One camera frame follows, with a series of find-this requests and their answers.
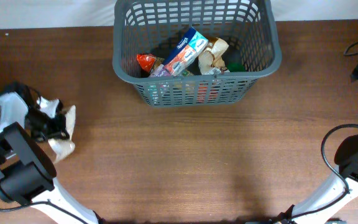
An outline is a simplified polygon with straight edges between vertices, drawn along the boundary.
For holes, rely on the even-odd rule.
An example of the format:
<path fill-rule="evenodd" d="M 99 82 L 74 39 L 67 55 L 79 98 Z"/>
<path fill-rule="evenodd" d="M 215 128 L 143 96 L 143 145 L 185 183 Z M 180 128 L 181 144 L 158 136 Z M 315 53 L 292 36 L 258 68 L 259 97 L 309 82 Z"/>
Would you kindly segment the beige brown snack pouch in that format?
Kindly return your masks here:
<path fill-rule="evenodd" d="M 66 129 L 69 134 L 69 138 L 63 139 L 49 139 L 48 144 L 55 153 L 54 164 L 57 164 L 61 160 L 64 160 L 75 150 L 75 143 L 72 141 L 72 135 L 75 129 L 76 123 L 76 106 L 71 106 L 65 113 Z"/>

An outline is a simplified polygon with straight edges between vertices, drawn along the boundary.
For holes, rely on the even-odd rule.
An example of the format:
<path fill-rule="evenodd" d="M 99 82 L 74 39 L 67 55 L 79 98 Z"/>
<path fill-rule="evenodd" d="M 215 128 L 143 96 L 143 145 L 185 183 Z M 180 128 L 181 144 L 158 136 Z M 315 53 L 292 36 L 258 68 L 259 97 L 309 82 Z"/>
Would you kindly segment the orange spaghetti pasta packet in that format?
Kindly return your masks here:
<path fill-rule="evenodd" d="M 176 54 L 167 60 L 152 54 L 137 54 L 136 59 L 141 69 L 149 74 L 149 77 L 189 77 L 194 74 L 187 70 L 197 55 L 193 52 Z"/>

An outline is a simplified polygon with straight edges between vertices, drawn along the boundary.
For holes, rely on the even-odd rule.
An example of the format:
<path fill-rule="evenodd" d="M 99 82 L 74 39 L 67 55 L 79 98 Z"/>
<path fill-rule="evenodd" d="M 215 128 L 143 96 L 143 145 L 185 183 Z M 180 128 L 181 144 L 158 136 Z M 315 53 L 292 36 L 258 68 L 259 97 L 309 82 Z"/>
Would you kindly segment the grey plastic lattice basket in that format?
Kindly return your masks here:
<path fill-rule="evenodd" d="M 282 61 L 269 0 L 118 1 L 114 15 L 114 71 L 153 107 L 235 103 Z M 246 71 L 202 75 L 192 63 L 193 76 L 150 78 L 136 55 L 167 58 L 190 27 L 225 40 L 225 64 L 240 63 Z"/>

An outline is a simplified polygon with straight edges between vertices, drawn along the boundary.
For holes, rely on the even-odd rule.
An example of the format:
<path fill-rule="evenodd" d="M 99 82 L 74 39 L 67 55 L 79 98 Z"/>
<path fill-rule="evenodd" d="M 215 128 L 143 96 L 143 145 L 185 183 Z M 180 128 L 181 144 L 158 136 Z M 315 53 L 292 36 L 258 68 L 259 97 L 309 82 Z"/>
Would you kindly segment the green lidded small jar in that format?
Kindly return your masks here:
<path fill-rule="evenodd" d="M 230 72 L 245 72 L 246 69 L 244 68 L 244 66 L 240 63 L 229 63 L 227 65 L 227 69 Z"/>

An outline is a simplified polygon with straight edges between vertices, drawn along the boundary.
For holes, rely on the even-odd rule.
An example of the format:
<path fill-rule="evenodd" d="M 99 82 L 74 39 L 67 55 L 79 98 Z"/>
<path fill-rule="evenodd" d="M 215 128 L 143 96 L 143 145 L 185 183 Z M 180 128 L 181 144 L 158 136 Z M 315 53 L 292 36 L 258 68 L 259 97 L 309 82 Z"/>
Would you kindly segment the white brown snack bag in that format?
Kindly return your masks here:
<path fill-rule="evenodd" d="M 198 67 L 202 75 L 216 75 L 229 72 L 222 58 L 228 43 L 218 37 L 208 38 L 206 48 L 198 56 Z"/>

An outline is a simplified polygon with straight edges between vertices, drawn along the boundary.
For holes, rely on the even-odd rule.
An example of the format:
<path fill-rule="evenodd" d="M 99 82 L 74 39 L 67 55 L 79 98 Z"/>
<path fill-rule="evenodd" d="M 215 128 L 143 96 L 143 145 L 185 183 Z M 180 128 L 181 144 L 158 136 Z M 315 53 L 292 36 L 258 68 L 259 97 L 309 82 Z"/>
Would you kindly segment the colourful Kleenex tissue multipack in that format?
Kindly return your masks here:
<path fill-rule="evenodd" d="M 206 37 L 190 27 L 169 56 L 150 73 L 150 78 L 181 75 L 206 48 L 208 42 Z"/>

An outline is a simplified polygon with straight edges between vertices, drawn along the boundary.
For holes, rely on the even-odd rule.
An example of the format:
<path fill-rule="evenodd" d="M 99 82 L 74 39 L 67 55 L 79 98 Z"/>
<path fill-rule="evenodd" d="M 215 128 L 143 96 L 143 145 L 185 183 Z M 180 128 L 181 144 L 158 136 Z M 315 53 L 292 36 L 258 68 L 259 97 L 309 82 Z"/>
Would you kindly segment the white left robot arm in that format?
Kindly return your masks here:
<path fill-rule="evenodd" d="M 76 107 L 13 82 L 0 91 L 0 199 L 8 212 L 34 208 L 56 223 L 102 223 L 59 183 L 55 164 L 75 149 Z"/>

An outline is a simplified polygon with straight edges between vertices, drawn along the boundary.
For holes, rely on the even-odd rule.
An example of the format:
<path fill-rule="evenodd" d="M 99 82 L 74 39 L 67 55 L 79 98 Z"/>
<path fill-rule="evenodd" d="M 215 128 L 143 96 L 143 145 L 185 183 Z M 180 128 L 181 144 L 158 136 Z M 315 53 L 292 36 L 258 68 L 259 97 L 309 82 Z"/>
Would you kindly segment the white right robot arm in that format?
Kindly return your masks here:
<path fill-rule="evenodd" d="M 321 142 L 321 156 L 331 175 L 307 199 L 281 214 L 277 223 L 326 223 L 358 197 L 358 134 L 343 140 L 336 151 L 334 166 L 328 162 L 325 152 L 330 135 L 347 128 L 358 129 L 358 124 L 336 126 L 325 134 Z"/>

